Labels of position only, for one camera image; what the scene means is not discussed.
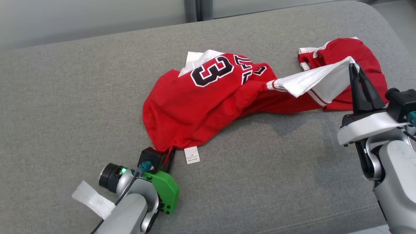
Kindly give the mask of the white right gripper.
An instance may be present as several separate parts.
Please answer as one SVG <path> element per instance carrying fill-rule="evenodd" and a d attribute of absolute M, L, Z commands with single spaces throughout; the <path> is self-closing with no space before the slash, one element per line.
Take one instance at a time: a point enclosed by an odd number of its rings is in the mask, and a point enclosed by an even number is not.
<path fill-rule="evenodd" d="M 365 72 L 354 63 L 349 64 L 349 79 L 354 114 L 384 109 L 385 103 L 379 92 Z M 347 145 L 363 139 L 368 139 L 371 143 L 400 140 L 404 138 L 402 136 L 404 129 L 398 127 L 408 125 L 409 122 L 397 122 L 387 112 L 374 113 L 342 127 L 338 131 L 337 139 L 339 145 Z"/>

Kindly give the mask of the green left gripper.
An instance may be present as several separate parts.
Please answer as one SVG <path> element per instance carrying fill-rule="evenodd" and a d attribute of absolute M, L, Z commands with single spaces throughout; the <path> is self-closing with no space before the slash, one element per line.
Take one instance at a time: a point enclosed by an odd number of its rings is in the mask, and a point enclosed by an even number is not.
<path fill-rule="evenodd" d="M 166 214 L 174 214 L 179 199 L 180 188 L 169 174 L 171 173 L 175 153 L 175 148 L 168 149 L 162 162 L 162 170 L 155 174 L 146 172 L 143 175 L 143 178 L 150 181 L 155 187 L 164 204 L 162 209 Z"/>

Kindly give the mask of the red and white basketball jersey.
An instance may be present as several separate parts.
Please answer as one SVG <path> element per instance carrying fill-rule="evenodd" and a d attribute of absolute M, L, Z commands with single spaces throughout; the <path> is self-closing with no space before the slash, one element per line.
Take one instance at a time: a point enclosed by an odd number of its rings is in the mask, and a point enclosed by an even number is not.
<path fill-rule="evenodd" d="M 218 53 L 190 63 L 187 73 L 162 75 L 144 102 L 142 119 L 162 152 L 204 145 L 234 120 L 257 112 L 292 114 L 323 109 L 349 86 L 352 57 L 277 78 L 266 63 Z"/>

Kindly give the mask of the white tape strip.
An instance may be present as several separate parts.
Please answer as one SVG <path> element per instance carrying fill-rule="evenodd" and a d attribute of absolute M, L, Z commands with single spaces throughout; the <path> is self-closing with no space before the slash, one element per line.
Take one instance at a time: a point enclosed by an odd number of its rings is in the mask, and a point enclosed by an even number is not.
<path fill-rule="evenodd" d="M 88 206 L 100 218 L 107 219 L 115 209 L 116 205 L 107 198 L 100 195 L 87 182 L 82 181 L 72 198 Z"/>

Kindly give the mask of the grey fabric sofa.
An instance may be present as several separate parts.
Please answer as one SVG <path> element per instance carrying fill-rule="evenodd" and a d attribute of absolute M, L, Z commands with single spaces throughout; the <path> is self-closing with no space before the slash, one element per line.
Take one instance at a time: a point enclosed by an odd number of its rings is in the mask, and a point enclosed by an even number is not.
<path fill-rule="evenodd" d="M 358 37 L 390 87 L 416 89 L 416 65 L 385 18 L 356 1 L 314 4 L 0 53 L 0 234 L 89 234 L 100 218 L 72 198 L 108 163 L 135 166 L 151 145 L 142 106 L 189 51 L 214 49 L 298 73 L 300 47 Z M 234 121 L 187 164 L 174 214 L 150 234 L 343 234 L 385 224 L 344 112 L 257 113 Z"/>

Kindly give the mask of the grey vertical wall post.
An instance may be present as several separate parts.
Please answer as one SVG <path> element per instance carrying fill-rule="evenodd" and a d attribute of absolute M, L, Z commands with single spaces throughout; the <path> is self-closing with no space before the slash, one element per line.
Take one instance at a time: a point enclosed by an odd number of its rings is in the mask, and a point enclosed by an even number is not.
<path fill-rule="evenodd" d="M 183 0 L 185 7 L 185 21 L 202 22 L 214 19 L 213 0 Z"/>

